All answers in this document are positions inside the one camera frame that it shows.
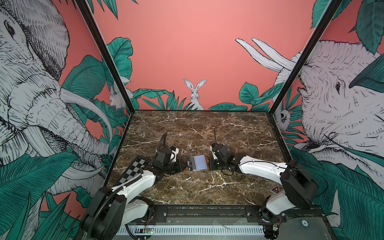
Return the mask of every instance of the brown marble surface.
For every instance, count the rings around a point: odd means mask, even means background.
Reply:
[[[214,142],[257,159],[284,162],[265,113],[136,111],[113,166],[113,186],[137,155],[151,159],[164,132],[167,144],[182,155],[212,157]],[[254,175],[220,171],[179,173],[142,192],[156,204],[261,204],[277,184]]]

